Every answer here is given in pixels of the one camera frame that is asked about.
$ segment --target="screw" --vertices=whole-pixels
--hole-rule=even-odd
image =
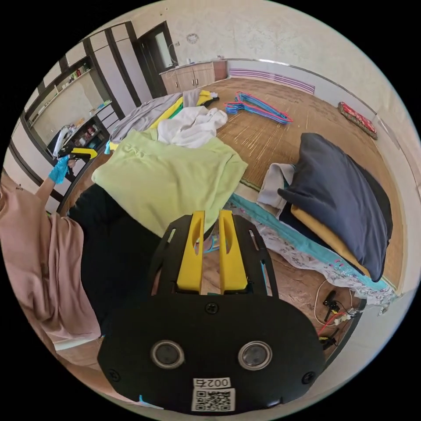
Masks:
[[[110,369],[108,374],[110,375],[111,380],[114,382],[119,382],[121,379],[120,375],[113,369]]]
[[[303,376],[303,379],[301,380],[304,385],[308,385],[314,380],[316,373],[314,371],[309,371]]]
[[[206,304],[206,307],[205,307],[205,311],[208,314],[216,314],[218,312],[218,309],[219,309],[219,307],[215,303],[208,303],[208,304]]]

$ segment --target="blue glove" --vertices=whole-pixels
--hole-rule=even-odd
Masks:
[[[51,170],[48,177],[52,179],[56,184],[61,184],[69,172],[67,163],[69,162],[69,156],[60,158],[56,163],[56,166]]]
[[[105,145],[105,151],[104,151],[104,153],[106,155],[109,155],[110,154],[110,141],[108,141],[107,144]]]

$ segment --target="printed number label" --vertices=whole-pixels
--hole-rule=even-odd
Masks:
[[[193,389],[192,411],[230,412],[234,410],[235,389]]]
[[[231,380],[229,377],[194,378],[193,387],[198,389],[223,389],[231,387]]]

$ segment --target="gray cloth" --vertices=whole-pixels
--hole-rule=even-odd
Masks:
[[[183,92],[183,108],[196,107],[197,101],[199,101],[200,90],[192,89],[190,91]]]
[[[271,164],[264,177],[262,188],[257,196],[257,204],[269,205],[277,209],[276,218],[286,205],[286,200],[278,195],[278,189],[291,185],[294,171],[294,166],[291,164]]]
[[[303,133],[293,182],[278,193],[335,233],[372,281],[382,277],[386,221],[366,178],[340,148],[321,135]]]
[[[115,126],[110,135],[110,141],[113,143],[120,143],[132,129],[137,132],[143,132],[181,97],[183,97],[183,107],[195,107],[199,95],[199,89],[192,89],[191,91],[185,91],[183,93],[177,92],[171,95],[154,98],[145,104],[142,104]]]

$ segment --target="navy blue pillow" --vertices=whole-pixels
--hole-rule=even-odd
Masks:
[[[319,134],[303,133],[293,182],[278,193],[335,233],[372,281],[382,277],[391,229],[389,235],[367,179],[340,148]]]

